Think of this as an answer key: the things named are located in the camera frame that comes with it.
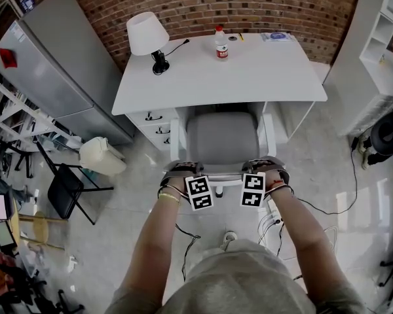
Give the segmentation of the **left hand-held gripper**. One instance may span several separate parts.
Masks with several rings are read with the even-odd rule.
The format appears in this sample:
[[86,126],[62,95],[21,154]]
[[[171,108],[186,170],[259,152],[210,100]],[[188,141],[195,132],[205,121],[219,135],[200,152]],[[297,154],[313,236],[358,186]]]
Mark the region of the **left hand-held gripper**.
[[213,206],[212,189],[200,162],[174,161],[167,165],[160,182],[160,193],[186,200],[193,211]]

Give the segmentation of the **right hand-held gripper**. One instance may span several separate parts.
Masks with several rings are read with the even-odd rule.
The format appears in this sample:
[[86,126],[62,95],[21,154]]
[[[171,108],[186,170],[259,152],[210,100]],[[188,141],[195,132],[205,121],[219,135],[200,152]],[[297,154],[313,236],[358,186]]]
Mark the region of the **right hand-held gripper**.
[[[243,207],[261,207],[272,192],[290,187],[290,174],[285,164],[273,156],[249,160],[242,166],[242,171],[240,205]],[[266,174],[271,171],[277,172],[280,178],[268,184]]]

